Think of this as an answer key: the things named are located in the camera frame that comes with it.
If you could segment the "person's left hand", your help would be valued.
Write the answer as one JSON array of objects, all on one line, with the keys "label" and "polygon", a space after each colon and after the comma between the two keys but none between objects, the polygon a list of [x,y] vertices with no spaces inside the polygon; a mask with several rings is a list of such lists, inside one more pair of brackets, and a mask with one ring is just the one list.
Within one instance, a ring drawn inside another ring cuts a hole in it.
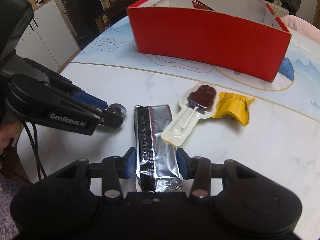
[{"label": "person's left hand", "polygon": [[1,126],[1,154],[4,153],[4,149],[9,146],[12,138],[16,139],[21,132],[21,122],[16,120],[13,123],[4,124]]}]

